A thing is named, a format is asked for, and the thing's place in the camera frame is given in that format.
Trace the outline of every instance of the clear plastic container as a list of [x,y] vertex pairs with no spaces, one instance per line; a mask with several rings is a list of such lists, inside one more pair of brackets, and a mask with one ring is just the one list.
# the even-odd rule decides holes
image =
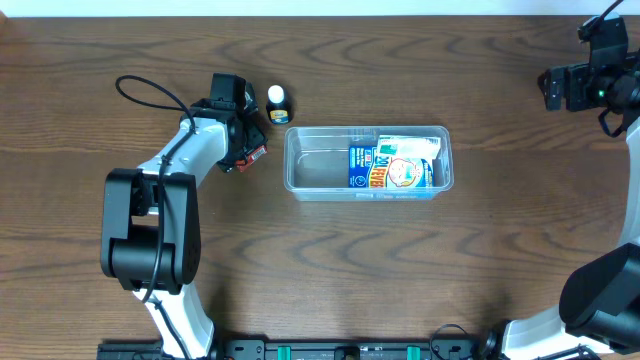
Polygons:
[[[435,186],[349,188],[349,146],[375,146],[380,135],[439,137]],[[284,186],[300,201],[430,200],[453,186],[449,132],[442,126],[292,127],[284,140]]]

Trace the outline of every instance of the wood grain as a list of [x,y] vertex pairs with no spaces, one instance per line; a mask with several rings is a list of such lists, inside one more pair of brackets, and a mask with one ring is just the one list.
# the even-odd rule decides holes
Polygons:
[[[132,73],[186,102],[211,73],[283,84],[292,126],[438,124],[454,187],[429,203],[300,203],[282,183],[287,127],[249,171],[198,197],[196,282],[225,328],[271,338],[480,334],[557,303],[616,243],[629,158],[597,112],[547,113],[536,77],[587,59],[578,17],[15,19],[0,34],[0,352],[89,359],[153,339],[100,271],[104,178],[176,132],[177,113],[114,90]],[[637,39],[640,20],[627,20]],[[130,85],[152,102],[162,95]]]

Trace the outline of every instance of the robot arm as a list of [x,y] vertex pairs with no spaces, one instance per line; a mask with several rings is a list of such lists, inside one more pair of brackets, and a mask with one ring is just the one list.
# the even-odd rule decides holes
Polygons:
[[[548,110],[559,110],[563,97],[569,111],[606,107],[599,117],[605,134],[627,132],[631,165],[624,227],[616,250],[571,275],[559,305],[506,325],[500,348],[512,360],[556,358],[554,354],[571,349],[578,349],[576,354],[581,354],[579,349],[600,354],[640,351],[640,59],[637,53],[627,54],[622,18],[608,15],[619,3],[579,29],[581,40],[591,44],[589,64],[549,69],[541,77],[541,89]],[[601,28],[591,28],[598,19]],[[609,112],[623,115],[614,132],[605,122]]]
[[[152,287],[145,305],[162,335],[163,353],[173,358],[206,358],[212,351],[215,328],[193,283],[200,261],[196,189],[214,165],[228,172],[264,148],[266,137],[249,119],[257,108],[253,99],[251,84],[244,79],[214,74],[210,97],[189,109],[195,131],[191,119],[183,116],[178,133],[158,155],[135,170],[114,169],[107,176],[103,272],[143,301]],[[167,154],[172,156],[163,166]],[[133,216],[158,215],[159,203],[162,225],[133,223]],[[164,230],[161,249],[159,226]],[[161,257],[157,281],[150,285],[157,256]]]

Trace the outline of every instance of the blue package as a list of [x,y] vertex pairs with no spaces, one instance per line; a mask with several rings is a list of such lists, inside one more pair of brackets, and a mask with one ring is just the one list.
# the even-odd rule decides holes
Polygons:
[[376,155],[377,146],[349,147],[349,187],[394,189],[433,186],[433,169],[425,159]]

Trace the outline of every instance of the cartoon face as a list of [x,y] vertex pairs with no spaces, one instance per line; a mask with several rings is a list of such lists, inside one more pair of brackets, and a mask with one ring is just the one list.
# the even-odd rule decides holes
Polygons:
[[394,159],[389,164],[389,180],[397,187],[406,187],[420,180],[422,171],[412,162]]

